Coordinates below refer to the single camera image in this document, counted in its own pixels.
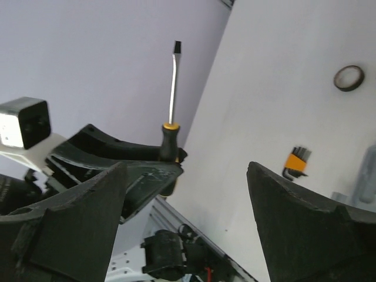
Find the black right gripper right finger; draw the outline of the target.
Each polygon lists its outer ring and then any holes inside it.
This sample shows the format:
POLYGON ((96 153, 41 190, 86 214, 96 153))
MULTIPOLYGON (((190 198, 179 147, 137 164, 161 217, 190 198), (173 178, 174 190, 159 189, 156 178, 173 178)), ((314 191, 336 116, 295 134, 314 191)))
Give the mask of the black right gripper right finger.
POLYGON ((250 162, 247 183, 271 281, 374 281, 375 213, 250 162))

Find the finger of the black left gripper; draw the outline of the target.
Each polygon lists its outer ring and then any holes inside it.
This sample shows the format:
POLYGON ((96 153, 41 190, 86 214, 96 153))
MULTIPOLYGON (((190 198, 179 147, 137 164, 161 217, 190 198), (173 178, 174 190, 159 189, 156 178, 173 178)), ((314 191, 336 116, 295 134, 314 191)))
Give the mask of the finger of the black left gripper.
POLYGON ((114 162, 161 162, 160 146, 141 145, 117 139, 92 124, 81 128, 49 153, 49 160, 78 165, 108 165, 114 162))
POLYGON ((55 172, 59 172, 73 181, 73 184, 85 182, 118 162, 125 164, 127 192, 119 220, 120 224, 126 223, 137 215, 183 173, 181 165, 177 163, 113 160, 94 155, 84 155, 83 157, 50 155, 46 158, 46 162, 55 172))

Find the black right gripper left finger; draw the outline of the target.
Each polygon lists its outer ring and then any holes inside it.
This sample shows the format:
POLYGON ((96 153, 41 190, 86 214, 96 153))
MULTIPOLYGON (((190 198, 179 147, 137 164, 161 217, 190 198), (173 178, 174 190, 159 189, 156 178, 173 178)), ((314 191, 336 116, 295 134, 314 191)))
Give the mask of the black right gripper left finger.
POLYGON ((104 281, 126 195, 117 163, 1 216, 1 281, 104 281))

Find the flathead screwdriver black yellow handle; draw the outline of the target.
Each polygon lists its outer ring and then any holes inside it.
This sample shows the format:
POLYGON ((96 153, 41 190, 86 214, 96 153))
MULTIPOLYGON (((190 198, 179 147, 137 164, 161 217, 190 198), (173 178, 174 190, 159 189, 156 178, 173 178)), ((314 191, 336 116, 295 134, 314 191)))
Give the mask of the flathead screwdriver black yellow handle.
POLYGON ((177 77, 179 73, 180 57, 182 55, 182 42, 175 41, 172 53, 172 82, 169 102, 169 118, 162 125, 163 140, 160 147, 159 157, 163 162, 178 162, 179 148, 177 144, 177 135, 180 125, 174 121, 175 100, 177 91, 177 77))

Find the grey plastic tool case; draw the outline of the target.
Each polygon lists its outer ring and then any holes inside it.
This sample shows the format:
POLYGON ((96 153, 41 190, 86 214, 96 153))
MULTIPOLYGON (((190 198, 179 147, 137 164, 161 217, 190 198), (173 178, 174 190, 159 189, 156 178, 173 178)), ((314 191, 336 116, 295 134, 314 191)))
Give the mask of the grey plastic tool case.
POLYGON ((375 213, 375 145, 370 146, 365 153, 352 194, 346 196, 333 192, 331 198, 337 202, 375 213))

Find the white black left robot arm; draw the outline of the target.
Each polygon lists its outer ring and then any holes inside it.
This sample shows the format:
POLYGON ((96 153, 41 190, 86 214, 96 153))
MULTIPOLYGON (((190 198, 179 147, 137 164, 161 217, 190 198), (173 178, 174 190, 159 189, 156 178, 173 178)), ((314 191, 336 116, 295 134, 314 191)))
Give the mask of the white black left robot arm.
POLYGON ((1 155, 28 171, 22 180, 1 176, 1 280, 209 279, 207 247, 188 227, 126 244, 134 238, 126 223, 183 172, 183 149, 175 147, 169 162, 160 154, 94 125, 28 150, 2 145, 1 155))

